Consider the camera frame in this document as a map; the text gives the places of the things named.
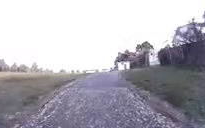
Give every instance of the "white house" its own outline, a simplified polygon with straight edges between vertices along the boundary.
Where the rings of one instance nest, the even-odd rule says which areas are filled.
[[[117,68],[118,68],[118,70],[130,69],[130,61],[117,62]]]

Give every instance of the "building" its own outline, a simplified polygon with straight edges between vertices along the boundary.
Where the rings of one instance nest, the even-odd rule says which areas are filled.
[[[149,66],[159,65],[160,61],[158,58],[158,53],[154,50],[149,52]]]
[[[118,70],[127,70],[127,69],[130,69],[130,61],[117,62],[117,69],[118,69]]]

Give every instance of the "dry grass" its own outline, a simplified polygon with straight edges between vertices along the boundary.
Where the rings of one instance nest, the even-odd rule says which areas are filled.
[[[205,75],[174,67],[133,69],[123,74],[137,87],[171,103],[197,122],[205,122]]]
[[[83,75],[51,73],[0,73],[0,118],[34,111],[42,97]]]

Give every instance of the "sky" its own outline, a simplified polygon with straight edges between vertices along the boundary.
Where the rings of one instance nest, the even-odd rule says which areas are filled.
[[[0,0],[0,59],[54,71],[110,68],[138,43],[164,47],[204,11],[205,0]]]

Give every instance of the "dirt path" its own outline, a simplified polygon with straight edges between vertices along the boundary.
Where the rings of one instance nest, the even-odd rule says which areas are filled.
[[[130,91],[117,72],[87,76],[22,124],[22,128],[177,127]]]

